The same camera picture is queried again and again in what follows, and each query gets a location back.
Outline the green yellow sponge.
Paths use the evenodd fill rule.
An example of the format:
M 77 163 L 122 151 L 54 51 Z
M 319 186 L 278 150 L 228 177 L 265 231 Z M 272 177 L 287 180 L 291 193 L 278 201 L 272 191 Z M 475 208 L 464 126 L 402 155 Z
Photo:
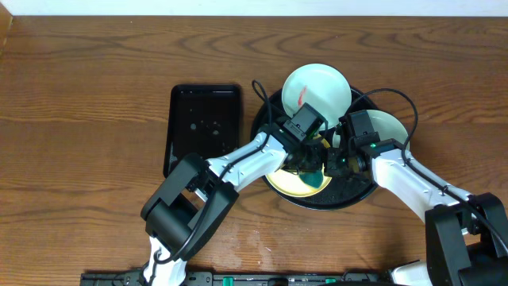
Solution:
M 324 181 L 322 171 L 301 172 L 298 174 L 298 178 L 304 184 L 313 188 L 320 188 Z

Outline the yellow plate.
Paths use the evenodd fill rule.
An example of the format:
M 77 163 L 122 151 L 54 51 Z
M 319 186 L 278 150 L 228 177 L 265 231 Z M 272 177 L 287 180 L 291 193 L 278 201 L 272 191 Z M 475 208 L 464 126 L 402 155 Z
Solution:
M 332 178 L 324 175 L 324 165 L 321 171 L 324 176 L 324 181 L 320 188 L 313 188 L 304 184 L 298 178 L 299 173 L 285 171 L 283 166 L 278 171 L 266 175 L 266 179 L 276 191 L 290 197 L 303 198 L 316 195 L 329 185 Z

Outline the light green plate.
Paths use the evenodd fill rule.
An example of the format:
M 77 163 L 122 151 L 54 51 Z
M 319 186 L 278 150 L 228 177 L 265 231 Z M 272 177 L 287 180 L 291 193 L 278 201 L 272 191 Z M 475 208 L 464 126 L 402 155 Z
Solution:
M 374 130 L 379 133 L 380 141 L 395 139 L 403 144 L 408 137 L 408 133 L 404 125 L 394 116 L 381 110 L 366 110 L 371 119 Z M 345 146 L 345 140 L 341 137 L 341 126 L 331 137 L 331 146 L 334 148 L 342 148 L 348 151 Z

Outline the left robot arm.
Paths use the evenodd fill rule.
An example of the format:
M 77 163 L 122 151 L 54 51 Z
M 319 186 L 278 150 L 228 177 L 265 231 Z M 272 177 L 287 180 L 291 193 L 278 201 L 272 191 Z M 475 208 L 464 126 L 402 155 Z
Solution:
M 151 244 L 146 285 L 180 285 L 187 262 L 212 238 L 239 193 L 284 167 L 321 170 L 323 138 L 264 126 L 247 145 L 221 157 L 186 155 L 142 207 Z

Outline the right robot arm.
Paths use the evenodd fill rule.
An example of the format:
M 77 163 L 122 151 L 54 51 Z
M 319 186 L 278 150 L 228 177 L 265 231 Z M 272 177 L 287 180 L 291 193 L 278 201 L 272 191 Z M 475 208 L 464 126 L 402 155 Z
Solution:
M 390 270 L 397 285 L 505 285 L 507 215 L 491 193 L 448 184 L 394 139 L 327 149 L 325 174 L 364 175 L 404 202 L 425 224 L 426 258 Z

